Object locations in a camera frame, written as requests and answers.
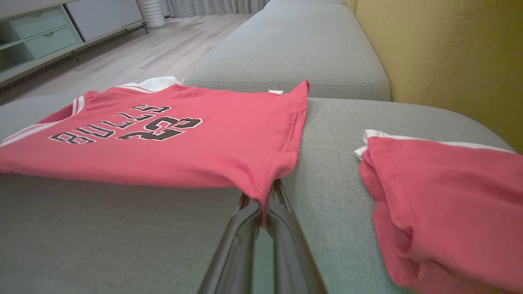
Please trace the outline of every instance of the bulls jersey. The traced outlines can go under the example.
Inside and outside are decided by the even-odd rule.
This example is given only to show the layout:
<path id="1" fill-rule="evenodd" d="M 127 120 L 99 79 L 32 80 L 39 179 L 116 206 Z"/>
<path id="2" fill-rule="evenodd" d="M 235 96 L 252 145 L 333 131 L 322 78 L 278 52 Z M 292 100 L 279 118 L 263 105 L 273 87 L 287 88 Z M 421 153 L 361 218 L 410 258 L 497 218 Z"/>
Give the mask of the bulls jersey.
<path id="1" fill-rule="evenodd" d="M 86 92 L 6 138 L 0 172 L 169 187 L 237 186 L 265 204 L 295 167 L 309 84 L 285 95 L 172 84 Z"/>

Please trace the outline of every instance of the fabric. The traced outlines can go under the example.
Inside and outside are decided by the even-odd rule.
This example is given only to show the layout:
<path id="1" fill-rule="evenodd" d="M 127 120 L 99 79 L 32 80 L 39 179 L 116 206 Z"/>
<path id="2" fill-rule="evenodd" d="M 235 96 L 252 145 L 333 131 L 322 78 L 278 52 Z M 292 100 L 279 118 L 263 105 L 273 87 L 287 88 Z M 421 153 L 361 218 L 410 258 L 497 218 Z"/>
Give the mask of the fabric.
<path id="1" fill-rule="evenodd" d="M 364 0 L 356 17 L 396 102 L 473 118 L 523 152 L 523 2 Z"/>
<path id="2" fill-rule="evenodd" d="M 0 116 L 2 126 L 6 120 Z M 309 98 L 299 162 L 283 185 L 329 293 L 410 293 L 387 273 L 372 223 L 375 203 L 351 154 L 368 128 L 510 147 L 446 110 Z M 240 193 L 4 174 L 0 292 L 196 293 Z M 261 230 L 254 294 L 274 291 L 272 247 Z"/>
<path id="3" fill-rule="evenodd" d="M 280 96 L 167 87 L 166 80 L 86 92 L 7 137 L 0 172 L 127 185 L 236 186 L 264 207 L 272 181 L 296 165 L 307 81 Z M 154 82 L 161 87 L 149 86 Z"/>
<path id="4" fill-rule="evenodd" d="M 407 136 L 402 136 L 402 135 L 390 135 L 390 134 L 387 134 L 385 132 L 378 131 L 378 130 L 365 130 L 365 132 L 363 133 L 363 142 L 365 143 L 365 146 L 354 150 L 354 154 L 360 160 L 363 160 L 363 154 L 367 150 L 369 150 L 369 146 L 367 145 L 369 142 L 369 138 L 391 138 L 391 139 L 396 139 L 396 140 L 425 140 L 425 139 L 407 137 Z M 474 148 L 474 149 L 492 149 L 492 150 L 497 150 L 497 151 L 512 152 L 512 151 L 498 148 L 498 147 L 492 147 L 492 146 L 488 146 L 488 145 L 469 143 L 469 142 L 438 142 L 438 143 L 450 145 L 450 146 L 461 146 L 461 147 Z"/>
<path id="5" fill-rule="evenodd" d="M 270 0 L 168 0 L 173 17 L 213 14 L 257 13 Z"/>
<path id="6" fill-rule="evenodd" d="M 362 157 L 376 234 L 398 285 L 427 294 L 523 292 L 521 155 L 374 136 Z"/>
<path id="7" fill-rule="evenodd" d="M 313 97 L 390 101 L 367 37 L 350 9 L 333 4 L 268 5 L 195 64 L 184 85 L 288 93 L 304 79 Z"/>
<path id="8" fill-rule="evenodd" d="M 298 165 L 282 181 L 327 290 L 410 293 L 389 278 L 372 222 L 376 204 L 352 154 L 367 128 L 511 149 L 486 127 L 454 112 L 380 101 L 309 98 Z"/>

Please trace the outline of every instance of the white cabinet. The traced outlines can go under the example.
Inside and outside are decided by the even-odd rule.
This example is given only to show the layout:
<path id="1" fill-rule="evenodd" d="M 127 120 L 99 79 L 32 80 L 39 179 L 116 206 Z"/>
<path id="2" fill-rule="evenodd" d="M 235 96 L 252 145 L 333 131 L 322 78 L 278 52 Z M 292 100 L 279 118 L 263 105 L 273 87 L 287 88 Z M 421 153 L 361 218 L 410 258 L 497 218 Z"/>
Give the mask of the white cabinet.
<path id="1" fill-rule="evenodd" d="M 24 39 L 55 28 L 67 26 L 67 21 L 65 21 L 58 8 L 18 17 L 12 19 L 11 22 Z"/>
<path id="2" fill-rule="evenodd" d="M 67 8 L 85 41 L 142 20 L 136 0 L 79 0 Z"/>
<path id="3" fill-rule="evenodd" d="M 47 33 L 26 42 L 36 58 L 42 58 L 76 43 L 74 33 L 69 27 Z"/>
<path id="4" fill-rule="evenodd" d="M 110 0 L 108 2 L 112 2 L 121 28 L 142 20 L 136 0 Z"/>

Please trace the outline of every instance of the gray sofa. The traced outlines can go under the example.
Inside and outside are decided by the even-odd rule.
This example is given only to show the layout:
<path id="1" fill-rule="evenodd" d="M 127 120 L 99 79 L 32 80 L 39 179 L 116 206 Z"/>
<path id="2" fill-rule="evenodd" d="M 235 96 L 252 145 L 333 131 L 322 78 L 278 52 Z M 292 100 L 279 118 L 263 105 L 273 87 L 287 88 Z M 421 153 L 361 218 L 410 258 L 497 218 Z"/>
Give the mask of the gray sofa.
<path id="1" fill-rule="evenodd" d="M 299 163 L 283 185 L 326 286 L 330 293 L 408 292 L 388 277 L 377 244 L 374 203 L 353 155 L 363 131 L 510 146 L 454 112 L 387 102 L 383 69 L 351 12 L 340 3 L 296 2 L 272 0 L 196 65 L 185 83 L 265 92 L 288 91 L 308 79 Z M 307 16 L 313 10 L 329 15 L 333 23 L 323 28 L 330 31 Z M 291 16 L 280 18 L 284 13 Z M 289 34 L 278 28 L 286 21 Z M 258 38 L 249 37 L 255 33 Z M 320 48 L 318 40 L 330 43 Z M 342 49 L 347 46 L 353 50 Z M 300 47 L 309 53 L 296 51 Z M 0 107 L 1 136 L 77 97 L 25 98 Z M 3 115 L 8 113 L 17 113 L 16 121 Z M 241 192 L 12 174 L 0 176 L 0 193 L 0 293 L 69 294 L 195 293 Z M 272 241 L 265 231 L 255 252 L 253 293 L 272 293 Z"/>

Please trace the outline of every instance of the cabinet leg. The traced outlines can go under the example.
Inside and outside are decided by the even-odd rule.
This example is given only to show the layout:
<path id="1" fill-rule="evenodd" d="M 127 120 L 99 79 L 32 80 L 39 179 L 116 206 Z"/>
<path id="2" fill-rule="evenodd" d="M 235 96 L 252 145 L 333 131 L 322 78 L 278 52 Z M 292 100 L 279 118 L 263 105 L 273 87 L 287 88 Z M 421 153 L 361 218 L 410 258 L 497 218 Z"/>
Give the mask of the cabinet leg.
<path id="1" fill-rule="evenodd" d="M 147 35 L 149 35 L 149 30 L 147 30 L 147 27 L 145 26 L 145 22 L 142 22 L 142 24 L 143 24 L 142 27 L 143 27 L 143 29 L 145 30 L 145 33 L 146 33 Z"/>
<path id="2" fill-rule="evenodd" d="M 80 59 L 78 58 L 78 54 L 76 54 L 75 51 L 71 51 L 71 53 L 73 54 L 74 59 L 76 59 L 76 61 L 78 61 L 78 63 L 80 63 Z"/>

